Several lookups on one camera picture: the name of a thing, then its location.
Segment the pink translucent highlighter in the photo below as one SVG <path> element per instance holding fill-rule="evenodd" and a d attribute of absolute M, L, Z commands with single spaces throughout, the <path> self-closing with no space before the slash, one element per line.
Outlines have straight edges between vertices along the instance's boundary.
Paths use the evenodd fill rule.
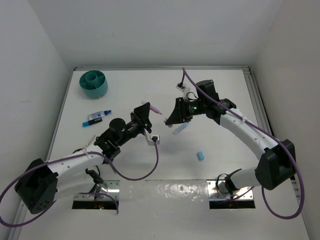
<path fill-rule="evenodd" d="M 142 100 L 141 101 L 141 104 L 142 105 L 144 105 L 144 104 L 146 104 L 147 103 L 147 101 L 145 101 L 145 100 Z M 158 108 L 156 108 L 155 106 L 153 106 L 152 104 L 150 104 L 150 110 L 152 111 L 152 112 L 154 112 L 154 113 L 156 113 L 156 114 L 159 114 L 159 115 L 162 115 L 162 113 L 161 113 L 161 111 L 158 109 Z"/>

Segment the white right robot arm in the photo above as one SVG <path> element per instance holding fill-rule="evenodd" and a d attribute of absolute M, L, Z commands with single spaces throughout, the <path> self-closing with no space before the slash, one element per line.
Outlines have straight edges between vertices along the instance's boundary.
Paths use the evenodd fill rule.
<path fill-rule="evenodd" d="M 183 96 L 175 99 L 173 112 L 166 124 L 188 123 L 194 116 L 206 115 L 233 133 L 258 159 L 256 167 L 240 168 L 227 174 L 224 181 L 217 184 L 222 194 L 233 195 L 241 188 L 255 186 L 273 190 L 296 173 L 287 155 L 287 152 L 295 155 L 295 146 L 291 141 L 286 139 L 277 143 L 265 133 L 245 123 L 244 115 L 231 100 L 219 98 L 212 80 L 200 81 L 196 86 L 197 98 L 191 100 L 187 97 L 190 88 L 181 82 L 177 84 L 176 87 Z"/>

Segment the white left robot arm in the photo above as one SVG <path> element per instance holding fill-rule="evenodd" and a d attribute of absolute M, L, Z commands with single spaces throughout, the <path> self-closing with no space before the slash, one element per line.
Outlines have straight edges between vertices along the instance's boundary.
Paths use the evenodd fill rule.
<path fill-rule="evenodd" d="M 131 112 L 129 122 L 112 119 L 109 128 L 95 142 L 67 157 L 32 161 L 14 186 L 29 212 L 43 213 L 56 200 L 78 193 L 100 195 L 107 186 L 92 168 L 103 164 L 112 166 L 121 147 L 138 135 L 143 135 L 148 145 L 157 147 L 160 138 L 151 134 L 150 110 L 151 104 L 146 102 Z"/>

